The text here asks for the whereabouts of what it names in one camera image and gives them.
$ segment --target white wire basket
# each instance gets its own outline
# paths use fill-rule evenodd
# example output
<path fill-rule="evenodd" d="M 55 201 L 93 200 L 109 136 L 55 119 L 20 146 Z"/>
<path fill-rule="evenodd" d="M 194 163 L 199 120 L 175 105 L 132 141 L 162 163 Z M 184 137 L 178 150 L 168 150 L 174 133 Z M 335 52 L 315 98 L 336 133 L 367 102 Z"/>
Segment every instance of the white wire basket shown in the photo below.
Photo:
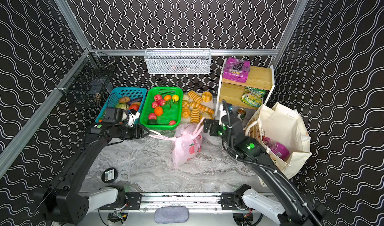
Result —
<path fill-rule="evenodd" d="M 148 48 L 144 60 L 150 74 L 207 75 L 211 72 L 211 49 Z"/>

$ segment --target can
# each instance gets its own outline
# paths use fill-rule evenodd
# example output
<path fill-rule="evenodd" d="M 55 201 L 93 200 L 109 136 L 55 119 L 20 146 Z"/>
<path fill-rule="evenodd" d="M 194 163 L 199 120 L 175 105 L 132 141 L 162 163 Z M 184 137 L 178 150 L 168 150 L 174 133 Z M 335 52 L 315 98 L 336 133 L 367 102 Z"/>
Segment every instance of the can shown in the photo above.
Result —
<path fill-rule="evenodd" d="M 247 114 L 245 109 L 239 108 L 236 112 L 237 112 L 237 118 L 239 118 L 241 121 L 243 121 L 245 118 L 245 115 Z"/>

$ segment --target gray marble surface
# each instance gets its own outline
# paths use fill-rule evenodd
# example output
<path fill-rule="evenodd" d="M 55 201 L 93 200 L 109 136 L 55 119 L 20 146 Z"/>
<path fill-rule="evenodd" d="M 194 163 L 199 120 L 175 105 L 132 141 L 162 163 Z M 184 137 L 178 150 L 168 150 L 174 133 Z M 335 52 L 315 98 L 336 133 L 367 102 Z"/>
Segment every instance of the gray marble surface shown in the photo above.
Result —
<path fill-rule="evenodd" d="M 160 133 L 168 137 L 174 135 L 170 130 Z M 81 193 L 106 186 L 101 174 L 109 167 L 116 168 L 119 174 L 113 185 L 124 186 L 126 191 L 232 192 L 245 183 L 259 192 L 270 192 L 268 187 L 261 186 L 253 171 L 223 151 L 220 138 L 205 133 L 202 137 L 201 153 L 179 169 L 173 166 L 170 141 L 146 137 L 107 146 L 91 166 Z"/>

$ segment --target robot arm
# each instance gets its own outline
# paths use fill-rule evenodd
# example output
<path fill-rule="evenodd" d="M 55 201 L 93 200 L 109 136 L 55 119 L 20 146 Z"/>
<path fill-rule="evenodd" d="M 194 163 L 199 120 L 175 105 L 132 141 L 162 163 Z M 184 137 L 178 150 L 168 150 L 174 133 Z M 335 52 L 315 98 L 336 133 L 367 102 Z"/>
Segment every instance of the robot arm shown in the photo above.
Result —
<path fill-rule="evenodd" d="M 244 134 L 242 122 L 229 110 L 231 105 L 227 105 L 225 100 L 223 105 L 225 110 L 220 107 L 220 120 L 204 120 L 204 132 L 209 131 L 211 136 L 221 137 L 223 143 L 226 143 L 223 145 L 224 150 L 254 171 L 279 200 L 279 203 L 275 203 L 262 198 L 251 187 L 243 185 L 235 191 L 237 205 L 264 212 L 278 224 L 320 226 L 320 220 L 326 212 L 324 206 L 313 205 L 304 198 L 277 168 L 266 149 L 255 138 Z"/>
<path fill-rule="evenodd" d="M 62 172 L 48 187 L 35 190 L 33 196 L 36 202 L 43 202 L 39 209 L 47 220 L 77 224 L 88 212 L 96 208 L 107 204 L 121 208 L 126 204 L 124 189 L 121 188 L 103 188 L 89 197 L 78 195 L 89 168 L 112 138 L 132 140 L 149 135 L 149 130 L 143 125 L 130 127 L 120 124 L 121 121 L 116 118 L 121 118 L 121 115 L 121 109 L 107 108 L 103 122 L 95 123 L 86 129 L 81 147 Z"/>

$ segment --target green plastic basket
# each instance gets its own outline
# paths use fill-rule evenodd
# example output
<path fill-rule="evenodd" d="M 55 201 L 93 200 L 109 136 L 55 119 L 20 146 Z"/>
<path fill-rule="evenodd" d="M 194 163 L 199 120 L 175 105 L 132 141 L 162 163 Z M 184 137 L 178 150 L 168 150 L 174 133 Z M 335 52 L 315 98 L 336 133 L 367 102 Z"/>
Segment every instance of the green plastic basket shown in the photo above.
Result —
<path fill-rule="evenodd" d="M 156 94 L 160 94 L 163 98 L 167 94 L 171 96 L 174 94 L 177 94 L 180 97 L 180 100 L 177 105 L 176 104 L 172 105 L 171 108 L 169 108 L 168 104 L 164 105 L 162 107 L 164 113 L 157 117 L 157 124 L 148 124 L 148 115 L 150 113 L 154 113 L 154 109 L 152 108 L 152 102 L 155 101 L 154 97 Z M 166 129 L 166 130 L 175 129 L 181 121 L 182 102 L 183 102 L 182 89 L 177 87 L 154 87 L 150 89 L 147 93 L 143 111 L 140 115 L 140 123 L 149 129 Z M 174 125 L 169 125 L 169 122 L 171 120 L 176 121 L 176 123 Z"/>

